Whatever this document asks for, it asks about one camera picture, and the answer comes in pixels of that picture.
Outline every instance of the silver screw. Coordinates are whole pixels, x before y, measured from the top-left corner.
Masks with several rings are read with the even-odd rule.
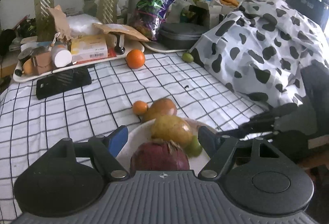
[[[215,171],[213,171],[213,170],[203,170],[203,171],[201,172],[201,175],[202,175],[203,177],[206,177],[206,178],[212,179],[212,178],[214,178],[214,177],[217,176],[217,173],[216,173]]]
[[[124,178],[126,175],[127,175],[127,172],[123,171],[123,170],[114,170],[111,172],[111,176],[116,179]]]

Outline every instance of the black phone case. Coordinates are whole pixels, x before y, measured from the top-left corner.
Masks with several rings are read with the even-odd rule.
[[[87,67],[55,73],[37,80],[37,99],[44,99],[91,83],[92,79]]]

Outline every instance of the red onion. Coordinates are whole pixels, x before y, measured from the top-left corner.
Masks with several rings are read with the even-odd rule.
[[[130,159],[130,174],[136,171],[189,170],[186,154],[173,141],[153,140],[140,145]]]

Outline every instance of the orange item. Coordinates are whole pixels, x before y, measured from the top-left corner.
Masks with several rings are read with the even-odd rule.
[[[126,56],[126,62],[132,69],[138,69],[145,63],[145,55],[139,49],[133,49]]]
[[[138,100],[133,104],[133,113],[136,115],[143,115],[148,110],[148,104],[144,101]]]

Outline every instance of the purple snack bag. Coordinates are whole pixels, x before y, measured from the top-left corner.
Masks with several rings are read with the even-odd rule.
[[[152,41],[157,40],[158,30],[167,9],[175,0],[140,0],[128,25]]]

